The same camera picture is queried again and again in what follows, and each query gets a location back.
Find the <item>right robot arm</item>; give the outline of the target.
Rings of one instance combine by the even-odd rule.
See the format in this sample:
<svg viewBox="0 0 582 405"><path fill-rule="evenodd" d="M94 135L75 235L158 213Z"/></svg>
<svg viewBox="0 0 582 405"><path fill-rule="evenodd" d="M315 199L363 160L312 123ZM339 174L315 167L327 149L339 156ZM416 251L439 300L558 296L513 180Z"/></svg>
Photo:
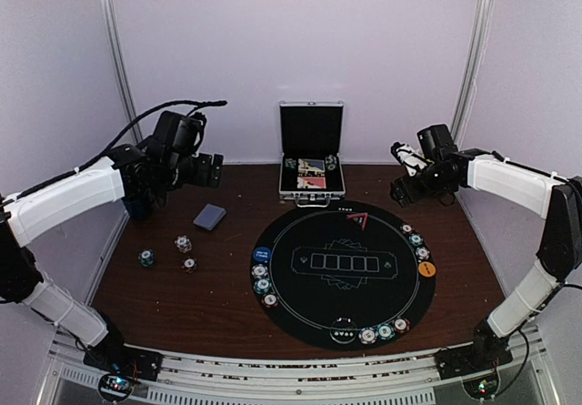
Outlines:
<svg viewBox="0 0 582 405"><path fill-rule="evenodd" d="M401 339L384 346L313 343L307 329L281 329L256 301L248 267L271 219L291 206L276 199L273 167L228 167L212 196L226 208L208 238L213 252L200 325L198 352L242 359L332 359L390 355L470 340L482 319L527 272L543 223L531 211L500 197L465 191L459 203L426 198L409 208L388 195L401 174L393 166L348 166L348 195L399 215L426 237L436 258L436 294L427 314Z"/></svg>

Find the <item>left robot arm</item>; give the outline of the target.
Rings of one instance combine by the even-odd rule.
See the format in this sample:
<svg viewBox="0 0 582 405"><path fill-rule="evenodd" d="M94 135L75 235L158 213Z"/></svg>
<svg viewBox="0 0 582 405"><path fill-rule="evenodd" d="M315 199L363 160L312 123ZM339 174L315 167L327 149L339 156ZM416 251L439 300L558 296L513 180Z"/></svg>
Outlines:
<svg viewBox="0 0 582 405"><path fill-rule="evenodd" d="M112 372L125 370L131 354L123 335L102 313L58 287L35 264L29 245L48 230L104 204L120 201L130 217L147 219L154 205L183 185L214 187L213 158L198 152L207 119L163 112L153 134L139 145L112 143L94 161L1 202L1 300L27 306L65 329L85 353Z"/></svg>

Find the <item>blue-backed card deck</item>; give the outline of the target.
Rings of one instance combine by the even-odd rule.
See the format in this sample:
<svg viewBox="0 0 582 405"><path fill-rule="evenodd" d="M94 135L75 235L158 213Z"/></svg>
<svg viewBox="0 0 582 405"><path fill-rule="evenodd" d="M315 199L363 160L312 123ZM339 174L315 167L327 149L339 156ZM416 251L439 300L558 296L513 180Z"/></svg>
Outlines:
<svg viewBox="0 0 582 405"><path fill-rule="evenodd" d="M207 204L196 215L193 224L204 230L213 230L226 215L226 210L216 205Z"/></svg>

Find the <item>orange 100 chip stack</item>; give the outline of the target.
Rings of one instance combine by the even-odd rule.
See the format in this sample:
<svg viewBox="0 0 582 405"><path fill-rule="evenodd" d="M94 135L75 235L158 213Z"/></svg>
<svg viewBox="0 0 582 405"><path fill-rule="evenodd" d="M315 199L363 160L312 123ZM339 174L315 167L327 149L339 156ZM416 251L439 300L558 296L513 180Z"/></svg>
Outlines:
<svg viewBox="0 0 582 405"><path fill-rule="evenodd" d="M181 269L185 273L193 273L198 268L198 262L195 258L186 258L181 265Z"/></svg>

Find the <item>green 50 chip stack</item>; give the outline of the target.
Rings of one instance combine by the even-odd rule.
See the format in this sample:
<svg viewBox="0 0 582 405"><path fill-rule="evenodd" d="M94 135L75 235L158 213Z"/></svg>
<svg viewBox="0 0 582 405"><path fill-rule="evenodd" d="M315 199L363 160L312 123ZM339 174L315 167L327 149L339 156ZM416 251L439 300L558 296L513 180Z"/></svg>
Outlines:
<svg viewBox="0 0 582 405"><path fill-rule="evenodd" d="M144 249L138 254L138 263L144 268L150 268L155 264L155 255L151 249Z"/></svg>

